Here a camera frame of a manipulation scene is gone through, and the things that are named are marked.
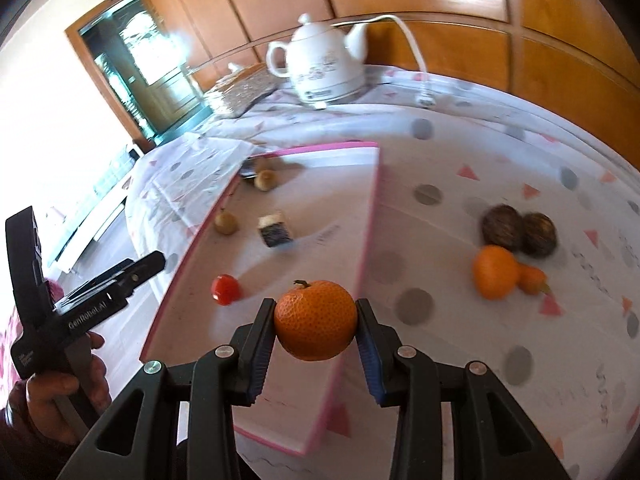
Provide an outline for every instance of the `pink fabric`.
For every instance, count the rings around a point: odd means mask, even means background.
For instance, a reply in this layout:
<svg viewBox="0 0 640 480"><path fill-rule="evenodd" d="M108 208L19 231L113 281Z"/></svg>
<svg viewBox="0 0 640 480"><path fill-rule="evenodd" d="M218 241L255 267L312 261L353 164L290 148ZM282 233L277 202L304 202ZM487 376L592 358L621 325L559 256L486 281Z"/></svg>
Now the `pink fabric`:
<svg viewBox="0 0 640 480"><path fill-rule="evenodd" d="M60 284L55 280L47 280L47 283L53 301L61 300L65 295L65 291ZM9 323L7 323L4 332L0 333L0 406L6 404L9 392L14 387L14 384L20 380L20 376L11 359L11 345L20 334L22 334L22 324L18 317L18 311L14 306Z"/></svg>

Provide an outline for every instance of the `pink tray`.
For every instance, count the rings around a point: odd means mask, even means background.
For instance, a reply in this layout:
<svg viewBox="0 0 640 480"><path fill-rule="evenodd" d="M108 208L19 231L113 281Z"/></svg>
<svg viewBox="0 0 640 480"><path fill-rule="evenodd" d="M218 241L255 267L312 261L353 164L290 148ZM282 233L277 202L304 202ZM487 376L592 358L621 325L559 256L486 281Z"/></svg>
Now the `pink tray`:
<svg viewBox="0 0 640 480"><path fill-rule="evenodd" d="M140 355L167 365L194 361L251 323L263 298L276 300L294 280L331 280L356 298L369 241L380 149L374 142L307 146L266 155L280 185L258 191L235 177L213 206L162 298ZM232 236L212 227L225 207L239 220ZM260 216L282 211L295 241L269 249ZM235 276L244 298L220 307L210 295L219 274ZM305 363L273 349L262 395L234 407L236 431L276 449L305 454L324 430L341 358Z"/></svg>

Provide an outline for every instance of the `door frame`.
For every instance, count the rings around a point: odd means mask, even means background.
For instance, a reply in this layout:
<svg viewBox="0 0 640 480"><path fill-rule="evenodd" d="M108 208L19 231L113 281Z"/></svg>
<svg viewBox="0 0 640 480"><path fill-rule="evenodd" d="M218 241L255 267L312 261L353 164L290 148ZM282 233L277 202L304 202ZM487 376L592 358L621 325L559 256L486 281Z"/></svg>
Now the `door frame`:
<svg viewBox="0 0 640 480"><path fill-rule="evenodd" d="M136 124L136 121L129 115L126 108L118 99L118 96L115 94L107 79L104 77L104 74L100 70L100 68L96 65L94 61L94 56L92 56L91 51L87 47L84 39L82 38L81 31L86 29L88 26L93 25L102 14L111 9L111 7L116 6L124 0L104 0L100 4L96 5L93 9L89 10L87 13L82 15L80 18L75 20L69 27L65 29L65 34L71 47L76 52L78 59L84 66L84 69L88 73L91 80L94 82L98 92L107 101L109 108L116 115L124 129L127 131L131 139L133 139L133 143L137 145L143 153L148 153L152 149L155 148L156 144L152 140L147 139L140 128Z"/></svg>

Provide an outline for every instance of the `small carrot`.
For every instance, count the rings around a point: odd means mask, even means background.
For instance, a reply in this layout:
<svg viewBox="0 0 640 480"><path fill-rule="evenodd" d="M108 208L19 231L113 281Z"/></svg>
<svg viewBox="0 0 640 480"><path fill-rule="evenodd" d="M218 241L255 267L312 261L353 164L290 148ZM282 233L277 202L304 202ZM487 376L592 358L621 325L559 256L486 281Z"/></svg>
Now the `small carrot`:
<svg viewBox="0 0 640 480"><path fill-rule="evenodd" d="M537 267L520 264L520 275L518 277L518 287L525 294L535 296L540 292L548 294L551 292L546 284L546 274Z"/></svg>

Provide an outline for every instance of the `small round fruit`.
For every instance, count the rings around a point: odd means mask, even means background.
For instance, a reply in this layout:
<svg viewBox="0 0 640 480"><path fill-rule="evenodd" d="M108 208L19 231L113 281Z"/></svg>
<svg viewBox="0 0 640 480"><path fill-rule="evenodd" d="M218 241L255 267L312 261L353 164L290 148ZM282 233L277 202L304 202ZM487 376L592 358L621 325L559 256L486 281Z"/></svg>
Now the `small round fruit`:
<svg viewBox="0 0 640 480"><path fill-rule="evenodd" d="M273 170L262 170L254 179L254 186L260 191L269 191L278 185L278 177Z"/></svg>
<svg viewBox="0 0 640 480"><path fill-rule="evenodd" d="M211 283L211 295L222 306L227 306L242 298L240 284L229 274L220 274Z"/></svg>
<svg viewBox="0 0 640 480"><path fill-rule="evenodd" d="M221 211L213 219L213 226L221 235L232 235L238 231L238 219L229 211Z"/></svg>
<svg viewBox="0 0 640 480"><path fill-rule="evenodd" d="M255 158L252 158L252 161L254 162L254 171L256 174L260 173L261 171L271 169L269 159L264 156L257 156Z"/></svg>
<svg viewBox="0 0 640 480"><path fill-rule="evenodd" d="M532 258L546 258L551 255L558 246L558 234L551 218L542 213L528 213L522 221L522 252Z"/></svg>
<svg viewBox="0 0 640 480"><path fill-rule="evenodd" d="M482 239L487 245L498 245L517 252L522 244L522 217L513 207L500 204L487 211L480 221Z"/></svg>
<svg viewBox="0 0 640 480"><path fill-rule="evenodd" d="M356 304L333 282L296 281L284 294L273 314L282 347L303 361L323 361L342 352L358 325Z"/></svg>
<svg viewBox="0 0 640 480"><path fill-rule="evenodd" d="M520 267L513 254L504 247L487 245L474 260L474 283L486 300L501 300L518 283Z"/></svg>
<svg viewBox="0 0 640 480"><path fill-rule="evenodd" d="M540 292L548 294L549 286L546 284L546 274L537 267L520 264L520 277L518 288L525 294L535 296Z"/></svg>

